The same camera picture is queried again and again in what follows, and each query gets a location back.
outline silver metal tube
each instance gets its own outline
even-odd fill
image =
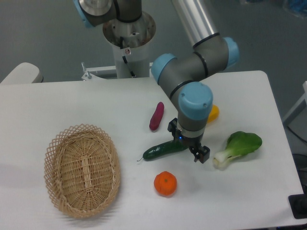
[[[109,11],[112,0],[79,0],[82,9],[90,15],[102,16]]]
[[[172,0],[172,3],[192,46],[217,33],[204,0]]]

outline blue joint cap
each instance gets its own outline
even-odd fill
[[[213,103],[211,89],[200,82],[186,84],[178,98],[179,108],[183,114],[192,120],[206,119]]]
[[[77,11],[82,18],[82,21],[84,22],[84,25],[86,28],[92,28],[93,25],[87,20],[86,16],[84,15],[78,0],[73,0],[73,3],[75,4],[75,7],[77,8]]]
[[[228,63],[227,67],[233,66],[236,64],[240,59],[240,52],[239,47],[236,44],[236,42],[230,38],[230,37],[224,37],[224,40],[226,41],[228,45]]]
[[[160,75],[164,69],[164,67],[174,58],[176,58],[173,54],[162,54],[158,57],[152,65],[152,74],[155,81],[159,84]]]

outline bok choy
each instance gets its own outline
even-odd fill
[[[262,145],[262,139],[254,133],[238,131],[230,135],[225,150],[214,155],[215,167],[225,168],[233,159],[256,151]]]

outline toy vegetable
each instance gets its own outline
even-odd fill
[[[176,191],[177,179],[170,172],[164,171],[155,177],[153,184],[159,194],[169,196]]]
[[[217,168],[224,168],[234,158],[256,151],[262,145],[262,139],[254,133],[238,131],[230,135],[224,151],[214,155],[213,163]]]
[[[145,161],[151,161],[158,157],[167,155],[169,153],[179,152],[186,150],[188,147],[183,145],[180,141],[171,140],[156,145],[144,152],[143,157]]]
[[[155,131],[158,129],[163,114],[164,114],[164,104],[163,102],[159,102],[152,118],[150,119],[149,128],[151,131]]]

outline toy fruit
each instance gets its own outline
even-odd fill
[[[153,184],[159,194],[169,196],[176,191],[177,179],[170,172],[164,171],[155,177]]]
[[[211,112],[210,112],[210,114],[209,114],[207,123],[212,122],[212,121],[214,121],[215,119],[217,119],[217,117],[219,116],[219,114],[220,114],[219,107],[217,107],[216,105],[213,105],[213,106],[212,106],[212,110],[211,110]]]

